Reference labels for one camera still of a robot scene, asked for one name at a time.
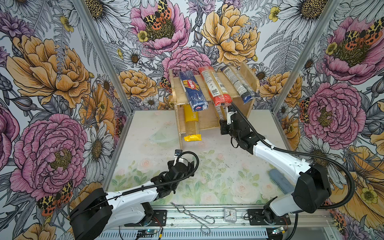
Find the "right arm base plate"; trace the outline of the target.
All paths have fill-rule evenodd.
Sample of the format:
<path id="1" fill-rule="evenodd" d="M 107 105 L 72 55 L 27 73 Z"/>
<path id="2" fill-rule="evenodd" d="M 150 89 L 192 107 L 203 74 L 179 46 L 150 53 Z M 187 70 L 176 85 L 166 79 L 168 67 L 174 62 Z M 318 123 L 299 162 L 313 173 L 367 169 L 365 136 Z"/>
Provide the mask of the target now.
<path id="1" fill-rule="evenodd" d="M 249 221 L 251 226 L 285 226 L 292 224 L 288 214 L 278 217 L 264 209 L 248 209 L 243 218 Z"/>

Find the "clear spaghetti bag blue end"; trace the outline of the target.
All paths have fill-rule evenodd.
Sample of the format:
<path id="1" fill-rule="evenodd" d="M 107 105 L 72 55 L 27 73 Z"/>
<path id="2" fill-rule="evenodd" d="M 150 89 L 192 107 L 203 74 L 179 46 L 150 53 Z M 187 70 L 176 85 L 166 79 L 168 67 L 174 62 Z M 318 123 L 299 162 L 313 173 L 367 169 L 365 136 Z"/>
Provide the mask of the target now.
<path id="1" fill-rule="evenodd" d="M 223 106 L 215 106 L 216 110 L 216 116 L 218 118 L 218 121 L 225 121 L 226 120 L 226 112 Z"/>

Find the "blue Barilla spaghetti box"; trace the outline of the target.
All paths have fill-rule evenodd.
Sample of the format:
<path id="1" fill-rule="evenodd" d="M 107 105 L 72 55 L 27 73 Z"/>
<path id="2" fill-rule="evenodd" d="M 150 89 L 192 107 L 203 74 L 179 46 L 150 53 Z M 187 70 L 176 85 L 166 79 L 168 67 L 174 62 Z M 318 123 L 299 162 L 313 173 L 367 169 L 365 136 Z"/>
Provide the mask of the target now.
<path id="1" fill-rule="evenodd" d="M 208 109 L 208 102 L 192 71 L 179 71 L 179 78 L 193 112 Z"/>

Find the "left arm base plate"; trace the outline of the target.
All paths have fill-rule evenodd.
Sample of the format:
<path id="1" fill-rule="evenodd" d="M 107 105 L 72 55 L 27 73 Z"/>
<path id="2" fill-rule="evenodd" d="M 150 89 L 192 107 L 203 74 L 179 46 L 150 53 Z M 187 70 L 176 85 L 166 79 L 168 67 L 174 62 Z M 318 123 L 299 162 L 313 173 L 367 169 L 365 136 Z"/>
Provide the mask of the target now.
<path id="1" fill-rule="evenodd" d="M 125 227 L 164 227 L 167 223 L 167 210 L 154 210 L 153 216 L 149 218 L 144 218 L 139 223 L 136 224 L 125 224 Z"/>

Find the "small white clock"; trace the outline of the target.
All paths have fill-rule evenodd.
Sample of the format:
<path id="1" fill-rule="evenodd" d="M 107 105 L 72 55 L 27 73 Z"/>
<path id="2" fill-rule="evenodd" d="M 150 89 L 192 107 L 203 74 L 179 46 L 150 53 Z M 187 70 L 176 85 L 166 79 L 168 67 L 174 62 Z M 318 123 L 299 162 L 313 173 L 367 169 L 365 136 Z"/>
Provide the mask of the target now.
<path id="1" fill-rule="evenodd" d="M 234 208 L 224 208 L 224 221 L 235 223 L 237 221 L 237 210 Z"/>

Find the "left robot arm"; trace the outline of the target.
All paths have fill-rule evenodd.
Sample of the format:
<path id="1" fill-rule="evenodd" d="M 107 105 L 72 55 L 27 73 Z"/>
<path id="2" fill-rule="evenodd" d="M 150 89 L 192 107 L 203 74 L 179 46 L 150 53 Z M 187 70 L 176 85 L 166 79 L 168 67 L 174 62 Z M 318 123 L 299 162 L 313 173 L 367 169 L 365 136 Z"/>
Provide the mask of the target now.
<path id="1" fill-rule="evenodd" d="M 175 193 L 179 182 L 192 177 L 199 161 L 169 161 L 162 172 L 145 184 L 124 192 L 105 192 L 98 188 L 70 213 L 76 240 L 94 240 L 103 231 L 125 224 L 146 225 L 154 211 L 151 203 Z"/>

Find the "yellow Pastatime spaghetti bag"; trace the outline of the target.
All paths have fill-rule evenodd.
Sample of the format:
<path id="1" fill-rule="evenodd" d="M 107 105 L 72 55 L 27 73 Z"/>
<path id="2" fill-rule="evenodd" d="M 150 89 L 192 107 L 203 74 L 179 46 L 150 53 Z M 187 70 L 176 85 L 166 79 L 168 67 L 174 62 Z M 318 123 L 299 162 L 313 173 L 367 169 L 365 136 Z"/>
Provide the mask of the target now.
<path id="1" fill-rule="evenodd" d="M 186 142 L 202 141 L 198 113 L 194 112 L 190 105 L 184 105 L 183 108 L 186 127 L 186 136 L 184 137 L 184 140 Z"/>

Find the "aluminium front rail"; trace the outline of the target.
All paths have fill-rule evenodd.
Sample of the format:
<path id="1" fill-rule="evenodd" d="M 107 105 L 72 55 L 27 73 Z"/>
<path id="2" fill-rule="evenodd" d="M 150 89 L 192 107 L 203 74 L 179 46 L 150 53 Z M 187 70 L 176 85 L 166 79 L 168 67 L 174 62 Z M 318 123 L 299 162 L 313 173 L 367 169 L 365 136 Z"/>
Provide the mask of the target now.
<path id="1" fill-rule="evenodd" d="M 327 210 L 313 214 L 305 212 L 286 213 L 283 216 L 268 214 L 261 205 L 249 206 L 170 206 L 152 207 L 150 203 L 113 206 L 109 203 L 77 206 L 70 213 L 70 224 L 75 239 L 94 240 L 102 232 L 117 227 L 189 228 L 196 225 L 205 237 L 214 235 L 214 227 L 261 226 L 268 229 L 279 226 L 335 227 L 334 219 Z"/>

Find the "red spaghetti bag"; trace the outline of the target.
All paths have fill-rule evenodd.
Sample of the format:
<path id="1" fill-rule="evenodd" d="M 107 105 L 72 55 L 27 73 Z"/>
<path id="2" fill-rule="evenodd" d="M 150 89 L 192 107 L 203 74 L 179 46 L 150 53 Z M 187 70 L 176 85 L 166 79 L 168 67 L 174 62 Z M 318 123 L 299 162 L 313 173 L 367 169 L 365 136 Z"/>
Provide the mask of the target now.
<path id="1" fill-rule="evenodd" d="M 199 73 L 205 81 L 206 88 L 208 89 L 214 106 L 229 106 L 232 103 L 232 98 L 214 68 L 200 67 Z"/>

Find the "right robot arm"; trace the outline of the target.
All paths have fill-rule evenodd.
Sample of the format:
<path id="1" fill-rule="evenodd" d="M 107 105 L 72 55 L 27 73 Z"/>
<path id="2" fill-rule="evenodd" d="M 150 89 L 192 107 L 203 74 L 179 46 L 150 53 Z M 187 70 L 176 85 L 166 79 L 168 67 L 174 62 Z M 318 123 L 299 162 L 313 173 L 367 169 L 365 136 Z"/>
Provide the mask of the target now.
<path id="1" fill-rule="evenodd" d="M 274 224 L 288 213 L 314 213 L 331 196 L 331 187 L 324 167 L 298 159 L 287 150 L 275 147 L 259 135 L 247 117 L 231 104 L 226 108 L 226 120 L 221 120 L 221 134 L 230 135 L 238 146 L 273 165 L 294 183 L 293 191 L 270 200 L 263 207 L 262 217 Z"/>

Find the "metal tongs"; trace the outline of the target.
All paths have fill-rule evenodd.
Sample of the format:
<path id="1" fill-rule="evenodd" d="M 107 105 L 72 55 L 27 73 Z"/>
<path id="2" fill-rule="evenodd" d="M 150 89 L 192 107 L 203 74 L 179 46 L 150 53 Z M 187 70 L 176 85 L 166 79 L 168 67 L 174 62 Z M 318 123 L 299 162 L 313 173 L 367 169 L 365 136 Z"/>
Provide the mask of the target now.
<path id="1" fill-rule="evenodd" d="M 173 202 L 171 202 L 171 205 L 177 209 L 179 213 L 185 214 L 186 216 L 189 216 L 193 220 L 195 220 L 197 223 L 201 225 L 200 231 L 206 235 L 209 236 L 212 232 L 211 228 L 208 227 L 208 225 L 213 225 L 216 221 L 213 217 L 206 215 L 204 218 L 199 217 L 195 214 L 193 214 L 190 210 L 188 210 L 184 205 L 178 205 Z"/>

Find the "wooden two-tier shelf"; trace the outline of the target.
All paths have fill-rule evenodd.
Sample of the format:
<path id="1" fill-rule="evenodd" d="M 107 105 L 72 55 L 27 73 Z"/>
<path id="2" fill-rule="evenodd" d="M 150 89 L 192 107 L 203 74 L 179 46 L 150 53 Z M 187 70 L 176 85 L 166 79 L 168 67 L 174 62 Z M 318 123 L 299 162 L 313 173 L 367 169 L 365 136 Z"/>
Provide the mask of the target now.
<path id="1" fill-rule="evenodd" d="M 247 64 L 242 63 L 239 69 L 241 75 L 247 80 L 249 85 L 253 88 L 254 91 L 258 91 L 260 88 L 260 81 L 256 77 L 255 73 L 248 67 Z M 250 102 L 244 104 L 241 100 L 241 96 L 236 91 L 235 87 L 231 84 L 228 78 L 222 73 L 218 72 L 218 76 L 220 80 L 228 90 L 233 102 L 237 105 L 240 111 L 246 115 L 246 117 L 250 116 L 251 110 L 254 106 L 255 100 L 251 100 Z M 209 108 L 204 111 L 199 111 L 199 127 L 200 131 L 216 129 L 220 127 L 218 113 L 212 103 L 211 97 L 209 95 L 209 91 L 207 90 L 204 79 L 200 75 L 195 75 L 195 78 L 202 88 L 202 92 L 209 102 Z M 169 81 L 172 86 L 172 95 L 173 95 L 173 103 L 175 107 L 176 121 L 178 127 L 178 135 L 180 148 L 183 148 L 183 143 L 185 142 L 182 134 L 186 132 L 185 125 L 185 116 L 183 106 L 187 105 L 189 102 L 187 101 L 187 96 L 182 87 L 182 83 L 179 77 L 175 77 L 172 70 L 169 70 Z"/>

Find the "grey handled tool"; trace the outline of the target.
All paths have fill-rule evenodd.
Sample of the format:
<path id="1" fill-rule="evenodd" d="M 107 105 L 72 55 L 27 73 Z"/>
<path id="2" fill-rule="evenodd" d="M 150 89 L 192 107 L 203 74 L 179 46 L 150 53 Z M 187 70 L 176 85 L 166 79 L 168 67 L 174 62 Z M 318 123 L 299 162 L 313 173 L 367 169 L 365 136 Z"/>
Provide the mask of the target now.
<path id="1" fill-rule="evenodd" d="M 279 170 L 271 169 L 268 175 L 284 194 L 289 194 L 294 191 L 295 187 Z"/>

